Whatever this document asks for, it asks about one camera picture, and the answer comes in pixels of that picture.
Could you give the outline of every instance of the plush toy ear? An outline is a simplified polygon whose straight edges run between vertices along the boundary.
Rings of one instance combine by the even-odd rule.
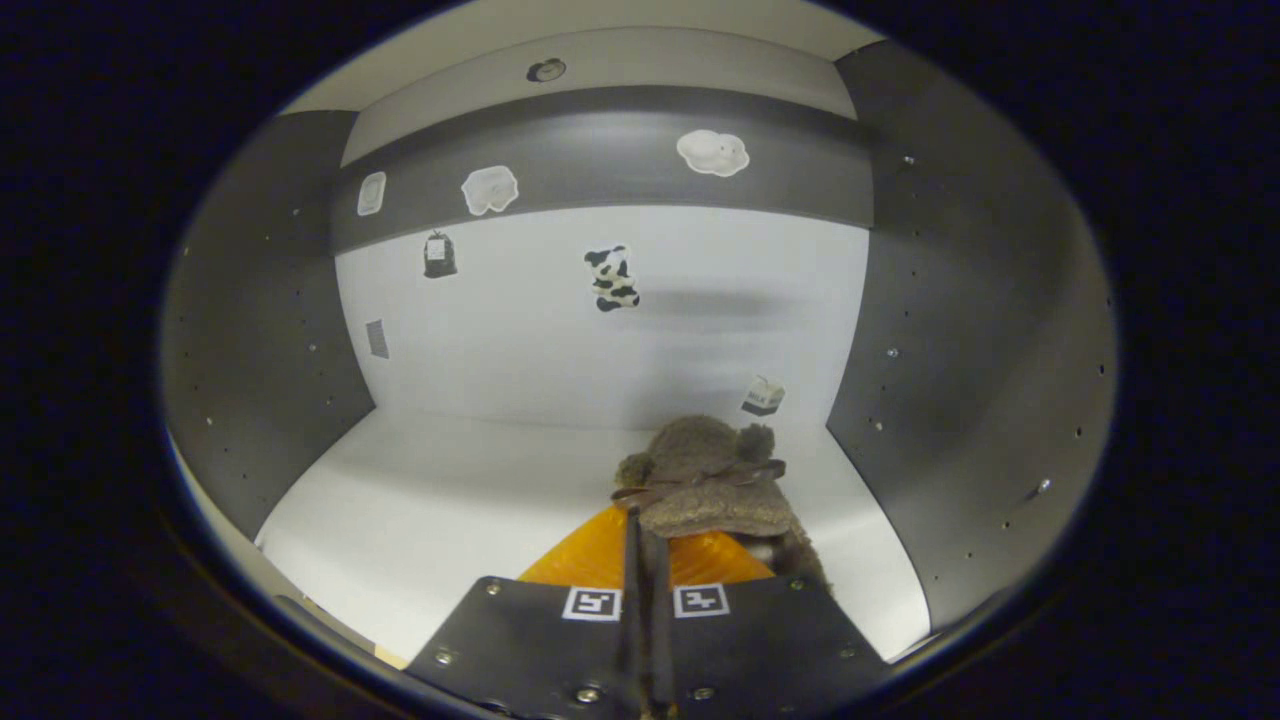
[[[764,462],[773,455],[773,428],[767,428],[758,423],[742,428],[737,432],[737,447],[735,451],[739,460]]]
[[[627,455],[627,459],[618,462],[618,471],[613,475],[613,482],[618,487],[634,488],[644,484],[649,473],[653,471],[653,456],[648,452]]]

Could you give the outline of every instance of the square sticker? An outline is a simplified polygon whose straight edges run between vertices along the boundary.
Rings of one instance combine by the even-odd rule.
[[[588,623],[617,623],[622,618],[622,591],[570,588],[561,618]]]
[[[728,598],[724,597],[723,583],[677,585],[672,598],[676,603],[676,618],[728,615]]]

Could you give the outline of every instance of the white ceiling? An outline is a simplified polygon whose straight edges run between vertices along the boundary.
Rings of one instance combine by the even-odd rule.
[[[805,0],[472,0],[364,53],[282,113],[364,110],[444,68],[589,29],[682,27],[741,35],[835,61],[882,36]]]

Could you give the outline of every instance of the white floor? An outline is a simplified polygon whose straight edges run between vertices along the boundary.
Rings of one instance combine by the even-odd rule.
[[[608,503],[652,433],[375,410],[280,500],[257,544],[316,603],[412,659],[483,575],[515,578]],[[882,657],[929,632],[915,570],[826,428],[778,430],[781,483],[836,600]]]

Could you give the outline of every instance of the gray horizontal band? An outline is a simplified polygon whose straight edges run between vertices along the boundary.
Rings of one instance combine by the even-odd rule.
[[[700,174],[676,151],[695,129],[740,137],[750,161]],[[861,127],[804,105],[689,87],[609,87],[517,100],[452,118],[343,168],[333,192],[334,254],[477,219],[462,183],[506,165],[520,196],[503,215],[598,205],[741,208],[872,224]],[[387,173],[381,209],[356,214],[360,184]],[[490,210],[484,218],[495,217]]]

